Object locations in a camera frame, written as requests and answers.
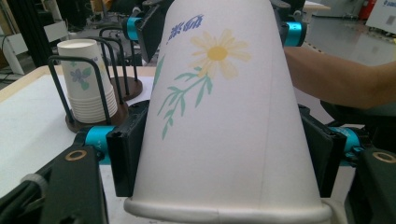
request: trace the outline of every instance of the white paper cup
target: white paper cup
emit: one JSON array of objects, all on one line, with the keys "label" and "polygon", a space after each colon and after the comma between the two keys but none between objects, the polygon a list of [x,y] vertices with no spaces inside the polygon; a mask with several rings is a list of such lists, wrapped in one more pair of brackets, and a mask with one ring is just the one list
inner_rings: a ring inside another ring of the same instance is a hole
[{"label": "white paper cup", "polygon": [[[68,99],[73,109],[74,116],[78,121],[95,123],[106,119],[102,98],[100,96],[83,100],[77,100],[71,97],[68,97]],[[106,103],[109,116],[112,117],[118,109],[118,104],[112,89],[106,94]]]},{"label": "white paper cup", "polygon": [[159,62],[127,212],[177,223],[330,222],[270,1],[175,0]]},{"label": "white paper cup", "polygon": [[[108,79],[105,64],[97,42],[91,39],[66,40],[58,44],[59,55],[88,58],[99,67],[105,92],[112,85]],[[93,67],[85,62],[62,61],[64,80],[68,95],[75,99],[89,99],[99,95],[99,87]]]}]

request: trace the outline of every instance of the cable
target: cable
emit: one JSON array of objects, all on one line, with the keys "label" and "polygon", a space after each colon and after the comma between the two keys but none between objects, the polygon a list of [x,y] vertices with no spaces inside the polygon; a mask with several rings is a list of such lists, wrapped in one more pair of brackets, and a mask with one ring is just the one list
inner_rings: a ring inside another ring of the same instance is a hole
[{"label": "cable", "polygon": [[[52,163],[53,161],[47,163],[36,174],[43,176],[48,181]],[[0,198],[0,223],[11,223],[30,203],[39,199],[40,195],[41,191],[37,184],[31,181],[20,183],[3,198]]]},{"label": "cable", "polygon": [[1,50],[3,50],[4,49],[4,42],[5,42],[5,40],[9,37],[9,35],[0,35],[0,37],[1,36],[3,36],[4,38],[3,38],[3,41],[2,41],[2,43],[1,43]]},{"label": "cable", "polygon": [[16,80],[9,80],[9,79],[7,79],[9,76],[11,76],[11,75],[17,75],[17,76],[24,76],[24,74],[18,74],[18,73],[13,73],[11,70],[9,71],[9,72],[5,72],[5,73],[2,73],[1,71],[0,71],[0,75],[6,75],[5,77],[3,77],[2,79],[0,79],[0,83],[4,83],[4,84],[11,84],[11,83],[13,83],[14,81],[16,81]]},{"label": "cable", "polygon": [[45,197],[46,196],[46,191],[47,188],[49,187],[49,183],[48,181],[41,175],[38,174],[29,174],[26,175],[21,182],[24,181],[30,181],[35,183],[36,185],[38,185],[40,187],[40,192],[41,192],[41,197]]}]

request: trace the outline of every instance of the floor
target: floor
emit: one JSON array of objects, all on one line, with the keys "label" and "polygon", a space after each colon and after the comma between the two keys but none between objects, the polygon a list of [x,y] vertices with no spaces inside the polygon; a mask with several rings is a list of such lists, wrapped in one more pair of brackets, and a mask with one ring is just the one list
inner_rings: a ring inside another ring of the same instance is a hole
[{"label": "floor", "polygon": [[[70,33],[70,37],[99,36],[99,29],[92,29],[92,27],[91,25],[85,31]],[[124,50],[130,55],[129,41],[122,39],[122,34],[120,36]],[[388,63],[396,59],[396,44],[392,37],[381,35],[376,30],[370,31],[363,21],[349,19],[313,17],[309,24],[304,47],[368,65]],[[21,58],[21,63],[26,73],[35,69],[28,56]],[[155,63],[154,59],[148,65],[155,66]],[[0,90],[21,77],[20,75],[7,75],[8,73],[10,73],[9,68],[0,71]],[[318,99],[298,90],[295,93],[298,103],[310,107],[311,114],[315,118],[323,123],[332,121],[332,118],[321,108]]]}]

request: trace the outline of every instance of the daisy print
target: daisy print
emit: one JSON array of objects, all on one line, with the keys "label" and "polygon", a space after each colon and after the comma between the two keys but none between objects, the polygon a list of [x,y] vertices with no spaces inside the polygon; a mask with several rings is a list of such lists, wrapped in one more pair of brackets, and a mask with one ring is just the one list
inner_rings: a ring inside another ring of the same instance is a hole
[{"label": "daisy print", "polygon": [[[204,32],[203,36],[193,37],[191,43],[198,48],[192,56],[199,58],[190,64],[192,71],[180,74],[174,79],[175,82],[184,82],[188,85],[185,88],[180,88],[178,85],[168,87],[170,93],[164,99],[157,114],[157,116],[163,115],[165,120],[163,139],[169,128],[174,125],[176,116],[183,117],[188,103],[191,102],[186,100],[188,92],[198,90],[195,108],[198,107],[204,96],[211,94],[214,86],[212,79],[217,73],[221,73],[226,80],[237,77],[238,69],[233,65],[233,60],[247,62],[251,58],[250,54],[243,51],[248,47],[248,43],[236,40],[229,29],[224,30],[219,39]],[[158,71],[163,66],[164,58],[163,56],[161,59]]]},{"label": "daisy print", "polygon": [[191,43],[199,50],[192,55],[200,58],[191,64],[191,67],[201,67],[198,77],[206,74],[213,78],[218,70],[226,78],[238,76],[238,70],[233,65],[232,59],[247,62],[250,55],[242,51],[248,47],[245,41],[235,40],[231,30],[226,29],[222,32],[219,39],[211,36],[208,32],[204,32],[203,36],[195,36],[191,39]]}]

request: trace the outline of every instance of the cup rim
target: cup rim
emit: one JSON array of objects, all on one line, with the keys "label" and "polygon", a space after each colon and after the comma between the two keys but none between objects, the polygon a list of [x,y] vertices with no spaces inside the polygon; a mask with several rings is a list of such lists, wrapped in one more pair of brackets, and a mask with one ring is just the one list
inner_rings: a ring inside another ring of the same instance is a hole
[{"label": "cup rim", "polygon": [[[116,106],[117,106],[117,104],[107,105],[108,111],[113,110],[114,107],[116,107]],[[89,113],[105,113],[104,112],[105,110],[103,109],[102,105],[97,105],[97,106],[94,106],[94,107],[75,107],[75,106],[72,106],[72,109],[74,111],[82,112],[82,113],[87,113],[87,112],[89,112]]]},{"label": "cup rim", "polygon": [[[104,116],[105,117],[105,110],[103,109],[103,107],[101,106],[100,108],[97,108],[95,110],[90,110],[90,111],[81,111],[78,108],[73,108],[72,107],[73,112],[76,114],[78,114],[78,117],[83,116],[84,118],[91,118],[91,117],[98,117],[98,116]],[[108,107],[108,113],[110,114],[110,116],[113,116],[115,114],[115,112],[117,112],[118,110],[118,105],[114,104],[114,105],[110,105]]]},{"label": "cup rim", "polygon": [[[73,45],[76,45],[77,43],[84,43],[84,44],[89,44],[89,45],[73,47]],[[58,43],[56,46],[61,49],[82,49],[82,48],[86,48],[86,47],[92,46],[92,45],[97,45],[96,40],[93,40],[93,39],[71,39],[71,40],[62,41],[62,42]]]},{"label": "cup rim", "polygon": [[[109,105],[109,104],[114,104],[113,102],[117,102],[117,101],[116,100],[113,101],[113,99],[107,98],[106,102]],[[71,106],[90,108],[90,107],[102,106],[102,99],[90,103],[76,103],[73,101],[69,101],[69,103]]]},{"label": "cup rim", "polygon": [[[105,97],[107,100],[109,100],[109,97],[111,97],[112,95],[114,95],[114,100],[116,100],[116,96],[114,94],[114,90],[113,88],[110,89],[110,91],[105,92]],[[71,97],[69,93],[67,93],[67,98],[69,99],[69,102],[74,102],[74,103],[81,103],[81,104],[87,104],[87,103],[93,103],[93,104],[97,104],[96,102],[102,102],[102,98],[100,96],[100,94],[98,96],[95,97],[91,97],[91,98],[86,98],[86,99],[77,99],[74,97]]]},{"label": "cup rim", "polygon": [[[109,115],[110,115],[110,117],[112,117],[113,115],[115,115],[117,113],[117,110],[114,112],[114,113],[110,113],[109,112]],[[96,115],[96,116],[92,116],[92,115],[89,115],[89,116],[85,116],[85,115],[76,115],[75,114],[75,118],[78,120],[78,121],[81,121],[81,122],[98,122],[98,121],[102,121],[102,120],[105,120],[106,119],[106,116],[105,116],[105,114],[103,114],[103,115]]]},{"label": "cup rim", "polygon": [[[117,101],[111,102],[111,101],[106,101],[107,107],[111,105],[117,105]],[[90,109],[96,109],[96,108],[103,108],[102,102],[98,102],[97,104],[92,104],[92,105],[79,105],[79,104],[72,104],[70,103],[70,107],[72,108],[77,108],[77,109],[85,109],[85,110],[90,110]]]}]

